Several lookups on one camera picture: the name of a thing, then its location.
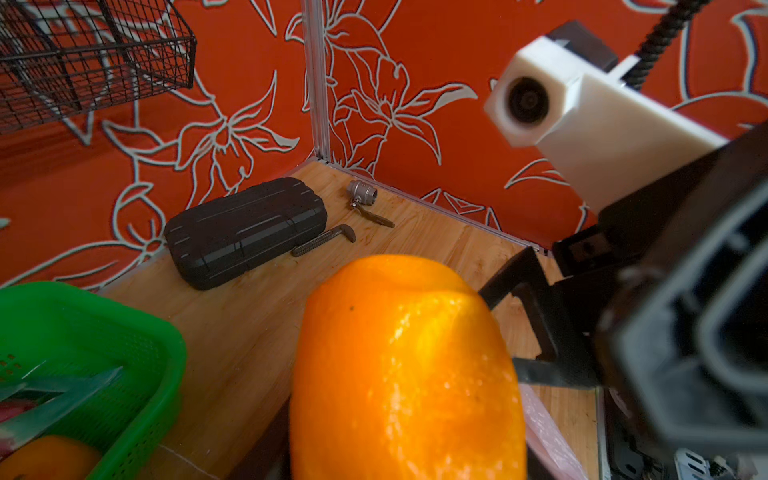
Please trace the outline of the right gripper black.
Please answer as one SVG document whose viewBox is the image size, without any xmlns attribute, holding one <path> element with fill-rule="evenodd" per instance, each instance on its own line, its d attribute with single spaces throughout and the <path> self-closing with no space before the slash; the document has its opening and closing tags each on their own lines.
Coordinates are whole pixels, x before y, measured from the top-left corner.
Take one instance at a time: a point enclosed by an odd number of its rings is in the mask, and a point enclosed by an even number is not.
<svg viewBox="0 0 768 480">
<path fill-rule="evenodd" d="M 597 388 L 660 447 L 767 450 L 767 127 L 604 208 L 554 245 L 550 283 L 526 248 L 479 290 L 519 299 L 540 348 L 521 383 Z M 594 333 L 594 346 L 591 336 Z"/>
</svg>

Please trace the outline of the pink plastic bag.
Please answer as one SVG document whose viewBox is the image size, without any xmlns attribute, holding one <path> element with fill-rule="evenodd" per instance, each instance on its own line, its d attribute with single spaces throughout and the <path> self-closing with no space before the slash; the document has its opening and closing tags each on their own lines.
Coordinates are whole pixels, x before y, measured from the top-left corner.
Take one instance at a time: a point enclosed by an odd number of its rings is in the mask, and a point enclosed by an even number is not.
<svg viewBox="0 0 768 480">
<path fill-rule="evenodd" d="M 525 420 L 527 478 L 587 480 L 586 471 L 533 388 L 519 387 Z"/>
</svg>

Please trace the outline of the orange fruit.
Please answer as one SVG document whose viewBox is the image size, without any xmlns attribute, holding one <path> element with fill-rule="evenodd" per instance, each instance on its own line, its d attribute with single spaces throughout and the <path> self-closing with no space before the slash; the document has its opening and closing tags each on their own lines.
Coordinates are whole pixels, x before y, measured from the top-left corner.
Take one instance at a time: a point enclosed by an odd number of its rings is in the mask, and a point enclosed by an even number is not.
<svg viewBox="0 0 768 480">
<path fill-rule="evenodd" d="M 85 479 L 101 453 L 76 440 L 44 436 L 1 461 L 2 479 Z"/>
<path fill-rule="evenodd" d="M 519 384 L 486 303 L 421 257 L 355 260 L 308 297 L 290 398 L 296 479 L 522 479 Z"/>
</svg>

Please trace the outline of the red green dragon fruit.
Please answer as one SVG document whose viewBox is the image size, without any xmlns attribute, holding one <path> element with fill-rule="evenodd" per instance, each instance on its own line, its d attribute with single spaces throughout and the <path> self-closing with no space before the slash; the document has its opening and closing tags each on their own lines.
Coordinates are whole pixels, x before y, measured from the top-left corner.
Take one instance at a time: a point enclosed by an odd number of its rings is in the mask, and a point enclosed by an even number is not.
<svg viewBox="0 0 768 480">
<path fill-rule="evenodd" d="M 90 377 L 25 377 L 1 386 L 1 458 L 41 436 L 114 383 L 123 367 Z"/>
</svg>

